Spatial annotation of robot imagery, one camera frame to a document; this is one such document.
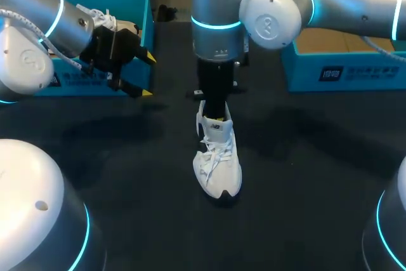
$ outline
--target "black object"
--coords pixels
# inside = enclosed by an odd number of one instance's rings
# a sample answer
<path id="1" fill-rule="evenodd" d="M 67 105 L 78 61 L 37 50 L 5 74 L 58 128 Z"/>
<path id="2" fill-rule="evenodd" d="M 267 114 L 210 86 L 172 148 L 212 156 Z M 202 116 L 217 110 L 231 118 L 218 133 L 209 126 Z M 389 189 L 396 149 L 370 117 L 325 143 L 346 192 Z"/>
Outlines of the black object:
<path id="1" fill-rule="evenodd" d="M 148 57 L 148 50 L 140 43 L 140 37 L 128 29 L 115 32 L 106 27 L 98 27 L 93 32 L 89 46 L 79 57 L 81 61 L 89 64 L 82 70 L 90 76 L 93 75 L 94 69 L 107 72 L 107 85 L 111 89 L 122 90 L 134 98 L 142 96 L 142 88 L 121 79 L 122 66 L 134 57 L 149 65 L 155 63 Z"/>
<path id="2" fill-rule="evenodd" d="M 238 95 L 247 90 L 240 88 L 234 81 L 234 61 L 216 63 L 197 60 L 197 77 L 199 80 L 199 89 L 188 91 L 187 98 L 195 101 L 201 100 L 226 100 L 228 95 Z"/>
<path id="3" fill-rule="evenodd" d="M 168 8 L 165 4 L 159 6 L 157 22 L 171 22 L 176 18 L 178 9 Z"/>

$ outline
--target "white cable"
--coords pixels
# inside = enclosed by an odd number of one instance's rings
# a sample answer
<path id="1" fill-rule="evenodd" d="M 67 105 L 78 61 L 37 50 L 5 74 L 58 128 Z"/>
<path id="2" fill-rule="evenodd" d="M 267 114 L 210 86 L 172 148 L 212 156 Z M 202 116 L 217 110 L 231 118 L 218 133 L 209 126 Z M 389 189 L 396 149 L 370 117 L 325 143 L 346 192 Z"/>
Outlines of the white cable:
<path id="1" fill-rule="evenodd" d="M 37 35 L 39 38 L 41 38 L 45 45 L 60 59 L 62 59 L 64 62 L 67 62 L 69 65 L 74 66 L 75 68 L 82 70 L 82 65 L 75 62 L 74 60 L 71 60 L 69 57 L 66 57 L 64 54 L 58 51 L 58 49 L 49 41 L 49 39 L 45 36 L 45 34 L 36 26 L 34 25 L 30 20 L 26 19 L 24 16 L 15 13 L 10 10 L 4 10 L 0 9 L 0 16 L 10 18 L 13 20 L 18 21 L 23 27 L 26 29 L 29 29 L 32 31 L 35 35 Z"/>
<path id="2" fill-rule="evenodd" d="M 362 38 L 363 41 L 365 41 L 365 43 L 368 46 L 374 48 L 378 53 L 380 53 L 380 54 L 382 54 L 382 55 L 384 55 L 384 56 L 386 56 L 388 58 L 391 58 L 392 60 L 397 60 L 398 62 L 406 63 L 406 58 L 404 58 L 402 56 L 399 56 L 399 55 L 396 55 L 396 54 L 392 54 L 389 51 L 386 51 L 385 49 L 382 49 L 376 43 L 371 41 L 369 37 L 362 36 L 361 38 Z"/>

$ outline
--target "black table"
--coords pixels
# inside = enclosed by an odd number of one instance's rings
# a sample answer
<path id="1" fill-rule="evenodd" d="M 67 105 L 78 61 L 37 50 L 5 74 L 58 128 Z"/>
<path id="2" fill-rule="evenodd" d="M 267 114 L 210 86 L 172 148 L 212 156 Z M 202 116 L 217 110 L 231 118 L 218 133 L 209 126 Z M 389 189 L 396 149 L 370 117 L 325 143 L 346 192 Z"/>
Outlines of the black table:
<path id="1" fill-rule="evenodd" d="M 157 24 L 155 54 L 155 97 L 0 108 L 0 137 L 47 151 L 80 192 L 108 269 L 362 270 L 363 227 L 406 155 L 406 93 L 289 94 L 278 53 L 251 46 L 249 92 L 229 101 L 242 195 L 222 209 L 193 173 L 190 25 Z"/>

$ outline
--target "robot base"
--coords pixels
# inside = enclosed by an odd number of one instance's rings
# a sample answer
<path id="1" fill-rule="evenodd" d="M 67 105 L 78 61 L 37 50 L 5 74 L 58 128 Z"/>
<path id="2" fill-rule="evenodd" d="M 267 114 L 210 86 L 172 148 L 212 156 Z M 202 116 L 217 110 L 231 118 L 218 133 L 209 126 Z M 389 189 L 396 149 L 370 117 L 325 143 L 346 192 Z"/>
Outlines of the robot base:
<path id="1" fill-rule="evenodd" d="M 382 194 L 362 236 L 362 254 L 368 271 L 406 270 L 406 165 Z"/>
<path id="2" fill-rule="evenodd" d="M 0 140 L 0 270 L 103 271 L 102 235 L 41 149 Z"/>

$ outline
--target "cardboard box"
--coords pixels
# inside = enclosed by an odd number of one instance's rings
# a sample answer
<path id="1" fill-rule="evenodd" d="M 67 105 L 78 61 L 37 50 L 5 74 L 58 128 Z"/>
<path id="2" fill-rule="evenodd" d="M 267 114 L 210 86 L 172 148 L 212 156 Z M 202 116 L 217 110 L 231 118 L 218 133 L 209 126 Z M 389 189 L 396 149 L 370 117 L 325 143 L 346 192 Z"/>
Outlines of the cardboard box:
<path id="1" fill-rule="evenodd" d="M 73 5 L 81 5 L 98 9 L 119 20 L 135 23 L 142 30 L 141 45 L 150 51 L 154 46 L 154 21 L 149 0 L 66 0 Z M 36 96 L 122 96 L 122 91 L 113 91 L 107 87 L 107 75 L 95 70 L 93 77 L 89 77 L 71 67 L 59 58 L 52 59 L 55 75 L 53 82 Z M 151 67 L 141 60 L 134 60 L 123 66 L 122 77 L 143 89 L 150 89 Z"/>
<path id="2" fill-rule="evenodd" d="M 406 56 L 406 44 L 372 38 L 381 48 Z M 282 51 L 288 89 L 346 91 L 406 89 L 406 65 L 378 53 L 360 37 L 305 29 Z"/>

